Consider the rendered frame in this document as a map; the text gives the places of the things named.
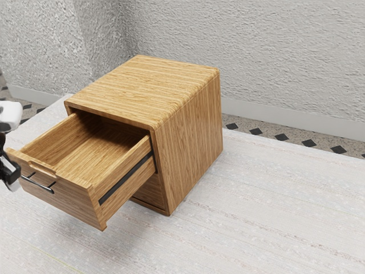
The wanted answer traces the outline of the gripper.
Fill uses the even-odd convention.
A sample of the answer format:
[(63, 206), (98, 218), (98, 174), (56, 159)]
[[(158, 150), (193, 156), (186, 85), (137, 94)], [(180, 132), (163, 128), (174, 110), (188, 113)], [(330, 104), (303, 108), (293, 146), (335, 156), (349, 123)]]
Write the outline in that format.
[(5, 141), (5, 133), (0, 132), (0, 180), (4, 182), (8, 190), (15, 192), (20, 188), (21, 167), (4, 156)]

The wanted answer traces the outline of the open wooden drawer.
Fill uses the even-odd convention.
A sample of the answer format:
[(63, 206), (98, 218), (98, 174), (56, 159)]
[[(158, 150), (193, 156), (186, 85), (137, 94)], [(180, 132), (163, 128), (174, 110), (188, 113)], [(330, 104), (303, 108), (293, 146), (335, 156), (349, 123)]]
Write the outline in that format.
[(86, 112), (6, 151), (26, 192), (99, 230), (155, 173), (146, 130)]

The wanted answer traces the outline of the wooden cabinet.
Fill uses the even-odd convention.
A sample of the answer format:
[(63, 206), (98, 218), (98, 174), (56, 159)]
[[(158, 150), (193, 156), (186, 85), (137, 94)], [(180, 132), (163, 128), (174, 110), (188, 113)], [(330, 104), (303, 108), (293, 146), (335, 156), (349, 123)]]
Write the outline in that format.
[(171, 215), (223, 149), (217, 68), (137, 55), (77, 92), (69, 114), (91, 112), (149, 132), (163, 206)]

